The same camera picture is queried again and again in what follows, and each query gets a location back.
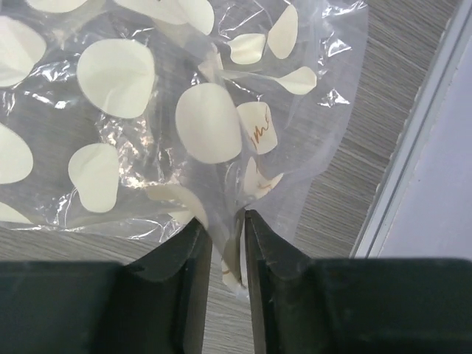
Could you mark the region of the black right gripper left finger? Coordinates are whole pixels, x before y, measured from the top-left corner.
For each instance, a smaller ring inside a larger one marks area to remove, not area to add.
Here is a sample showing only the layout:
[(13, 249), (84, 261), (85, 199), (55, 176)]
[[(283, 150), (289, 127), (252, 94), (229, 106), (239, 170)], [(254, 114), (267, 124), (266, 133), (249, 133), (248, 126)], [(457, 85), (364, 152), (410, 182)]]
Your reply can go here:
[(212, 241), (198, 221), (138, 260), (1, 264), (3, 353), (200, 353)]

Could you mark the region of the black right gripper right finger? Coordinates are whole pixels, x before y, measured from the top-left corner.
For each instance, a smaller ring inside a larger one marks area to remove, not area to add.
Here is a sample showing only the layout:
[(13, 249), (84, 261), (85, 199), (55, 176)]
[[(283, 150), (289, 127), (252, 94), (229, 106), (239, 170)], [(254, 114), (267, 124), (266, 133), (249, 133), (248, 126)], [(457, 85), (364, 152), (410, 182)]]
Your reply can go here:
[(245, 215), (256, 353), (469, 353), (471, 262), (314, 259)]

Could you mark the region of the clear polka dot zip bag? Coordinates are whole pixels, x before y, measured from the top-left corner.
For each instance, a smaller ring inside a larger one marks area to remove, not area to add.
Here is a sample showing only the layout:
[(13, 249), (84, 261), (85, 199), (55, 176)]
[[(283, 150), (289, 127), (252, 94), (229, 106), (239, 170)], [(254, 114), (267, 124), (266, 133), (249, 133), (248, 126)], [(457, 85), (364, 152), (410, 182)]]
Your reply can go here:
[(367, 30), (365, 1), (3, 1), (1, 225), (162, 243), (197, 220), (245, 296), (244, 210), (294, 233)]

